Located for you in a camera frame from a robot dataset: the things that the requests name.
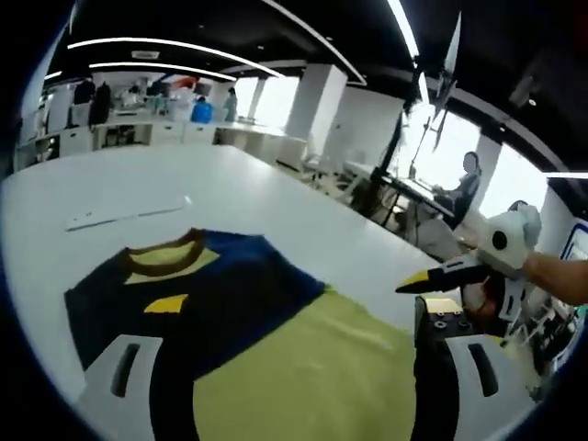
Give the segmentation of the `person's right hand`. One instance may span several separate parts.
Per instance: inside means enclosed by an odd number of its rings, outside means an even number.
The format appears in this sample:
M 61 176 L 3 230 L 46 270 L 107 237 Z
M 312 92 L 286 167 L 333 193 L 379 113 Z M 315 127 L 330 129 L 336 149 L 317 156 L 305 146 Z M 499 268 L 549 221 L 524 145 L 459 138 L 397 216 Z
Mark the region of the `person's right hand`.
M 482 283 L 462 289 L 462 303 L 466 317 L 480 333 L 504 336 L 507 323 L 499 318 L 504 297 L 504 278 L 487 277 Z

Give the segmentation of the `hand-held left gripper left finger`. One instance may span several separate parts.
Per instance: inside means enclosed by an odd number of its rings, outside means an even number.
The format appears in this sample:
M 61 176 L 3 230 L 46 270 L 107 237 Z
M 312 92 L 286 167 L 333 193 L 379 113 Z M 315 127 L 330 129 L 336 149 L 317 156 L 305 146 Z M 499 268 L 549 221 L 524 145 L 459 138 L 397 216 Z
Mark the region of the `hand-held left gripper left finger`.
M 197 440 L 186 294 L 78 294 L 76 411 L 102 440 Z

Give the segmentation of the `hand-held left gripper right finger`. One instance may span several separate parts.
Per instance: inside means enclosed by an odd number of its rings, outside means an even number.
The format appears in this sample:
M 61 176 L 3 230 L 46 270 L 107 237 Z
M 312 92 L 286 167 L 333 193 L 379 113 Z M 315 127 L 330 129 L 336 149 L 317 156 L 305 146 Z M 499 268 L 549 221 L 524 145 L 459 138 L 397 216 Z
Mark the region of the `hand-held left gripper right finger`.
M 451 299 L 415 299 L 413 440 L 501 440 L 534 407 L 516 355 Z

